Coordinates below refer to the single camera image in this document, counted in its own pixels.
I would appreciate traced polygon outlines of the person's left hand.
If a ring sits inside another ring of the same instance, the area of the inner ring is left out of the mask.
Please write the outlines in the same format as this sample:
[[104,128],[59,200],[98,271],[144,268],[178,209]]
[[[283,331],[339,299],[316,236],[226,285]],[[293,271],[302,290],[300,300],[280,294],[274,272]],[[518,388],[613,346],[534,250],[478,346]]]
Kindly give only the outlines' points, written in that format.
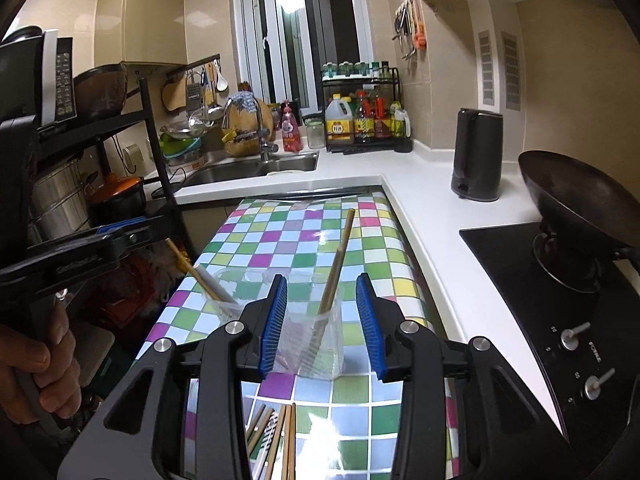
[[1,327],[1,408],[11,422],[27,425],[39,419],[17,381],[17,370],[34,375],[40,389],[39,405],[46,412],[66,419],[78,411],[80,366],[75,347],[68,316],[59,302],[50,317],[48,342]]

